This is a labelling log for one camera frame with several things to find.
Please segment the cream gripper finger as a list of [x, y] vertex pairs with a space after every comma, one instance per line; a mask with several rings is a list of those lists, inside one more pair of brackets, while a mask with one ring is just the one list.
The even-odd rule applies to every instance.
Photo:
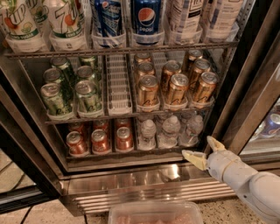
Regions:
[[207, 136], [206, 140], [207, 140], [207, 143], [209, 144], [209, 146], [212, 148], [212, 150], [214, 152], [224, 151], [226, 149], [225, 146], [221, 142], [219, 142], [218, 140], [216, 140], [212, 136]]
[[201, 171], [205, 171], [207, 169], [207, 158], [205, 153], [191, 150], [182, 150], [182, 156]]

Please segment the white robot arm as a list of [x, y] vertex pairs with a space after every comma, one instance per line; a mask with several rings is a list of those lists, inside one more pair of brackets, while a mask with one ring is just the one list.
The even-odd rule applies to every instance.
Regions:
[[211, 177], [227, 184], [236, 196], [267, 224], [280, 224], [280, 177], [257, 171], [212, 136], [206, 138], [213, 152], [182, 150], [182, 156]]

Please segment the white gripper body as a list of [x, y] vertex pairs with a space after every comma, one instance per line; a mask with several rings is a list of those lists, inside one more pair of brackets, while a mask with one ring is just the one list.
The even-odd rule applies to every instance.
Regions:
[[242, 162], [230, 150], [218, 150], [210, 154], [207, 169], [213, 178], [226, 183], [236, 193], [257, 174], [256, 169]]

